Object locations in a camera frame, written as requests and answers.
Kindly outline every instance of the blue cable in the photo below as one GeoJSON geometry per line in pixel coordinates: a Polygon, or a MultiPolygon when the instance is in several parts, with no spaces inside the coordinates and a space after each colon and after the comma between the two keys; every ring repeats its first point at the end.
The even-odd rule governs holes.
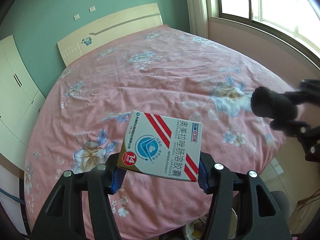
{"type": "Polygon", "coordinates": [[[11,194],[9,194],[8,192],[5,192],[2,188],[0,188],[0,192],[2,192],[3,194],[5,194],[6,196],[8,196],[9,198],[13,199],[14,201],[22,204],[22,205],[26,205],[26,202],[20,198],[17,198],[15,196],[12,196],[11,194]]]}

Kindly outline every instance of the black foam cover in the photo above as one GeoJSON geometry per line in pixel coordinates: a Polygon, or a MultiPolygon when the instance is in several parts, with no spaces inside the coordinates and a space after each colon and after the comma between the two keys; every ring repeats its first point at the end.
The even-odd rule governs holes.
{"type": "Polygon", "coordinates": [[[294,120],[298,108],[283,94],[258,87],[251,97],[251,109],[256,116],[278,120],[294,120]]]}

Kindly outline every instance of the omeprazole enteric capsules box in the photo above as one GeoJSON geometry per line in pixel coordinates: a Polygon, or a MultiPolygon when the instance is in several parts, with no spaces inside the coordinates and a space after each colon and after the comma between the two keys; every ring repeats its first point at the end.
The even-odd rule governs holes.
{"type": "Polygon", "coordinates": [[[197,181],[202,124],[132,111],[118,166],[148,175],[197,181]]]}

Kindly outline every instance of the wooden headboard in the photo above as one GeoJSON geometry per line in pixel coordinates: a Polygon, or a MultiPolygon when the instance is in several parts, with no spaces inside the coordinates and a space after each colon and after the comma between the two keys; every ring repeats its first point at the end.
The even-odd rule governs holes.
{"type": "Polygon", "coordinates": [[[95,20],[58,42],[68,66],[82,55],[131,33],[163,25],[156,3],[122,10],[95,20]]]}

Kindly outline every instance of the window frame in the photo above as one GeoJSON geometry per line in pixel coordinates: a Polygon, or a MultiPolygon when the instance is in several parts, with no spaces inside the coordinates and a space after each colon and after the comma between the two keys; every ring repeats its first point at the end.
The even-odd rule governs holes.
{"type": "MultiPolygon", "coordinates": [[[[313,3],[310,2],[310,0],[308,0],[308,2],[320,20],[320,13],[316,10],[316,8],[314,7],[313,3]]],[[[259,21],[265,21],[270,24],[273,24],[274,26],[278,26],[279,28],[291,33],[294,37],[301,39],[305,43],[315,45],[312,41],[310,41],[306,37],[299,34],[297,26],[296,26],[294,32],[292,32],[292,31],[287,30],[284,27],[282,27],[276,23],[273,23],[271,21],[263,19],[262,1],[261,0],[258,0],[258,8],[259,8],[259,11],[258,11],[258,20],[259,21]]],[[[286,42],[287,44],[289,44],[290,46],[294,47],[299,52],[301,52],[305,57],[307,57],[310,61],[312,61],[312,63],[318,68],[318,70],[320,70],[320,58],[315,53],[313,53],[310,49],[308,49],[306,46],[304,46],[302,43],[298,42],[297,40],[295,40],[291,36],[287,35],[286,33],[281,32],[280,30],[277,30],[277,29],[275,29],[269,25],[263,24],[259,21],[253,20],[253,11],[252,11],[251,0],[249,0],[249,17],[248,18],[223,13],[221,0],[218,0],[218,9],[219,9],[219,18],[242,23],[242,24],[257,28],[259,30],[262,30],[262,31],[268,33],[268,34],[271,34],[272,36],[277,37],[278,39],[286,42]]]]}

